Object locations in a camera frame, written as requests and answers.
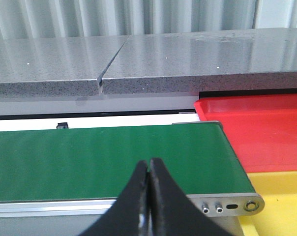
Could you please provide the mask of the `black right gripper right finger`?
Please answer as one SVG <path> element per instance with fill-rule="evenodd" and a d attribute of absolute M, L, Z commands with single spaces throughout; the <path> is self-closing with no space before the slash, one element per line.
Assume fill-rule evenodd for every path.
<path fill-rule="evenodd" d="M 160 158 L 150 161 L 152 233 L 154 236 L 230 236 L 205 216 L 180 189 Z"/>

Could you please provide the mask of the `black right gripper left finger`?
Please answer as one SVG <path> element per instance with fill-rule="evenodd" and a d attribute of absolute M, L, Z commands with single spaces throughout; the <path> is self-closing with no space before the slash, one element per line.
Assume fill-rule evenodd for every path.
<path fill-rule="evenodd" d="M 113 205 L 81 236 L 147 236 L 149 234 L 147 163 L 137 163 Z"/>

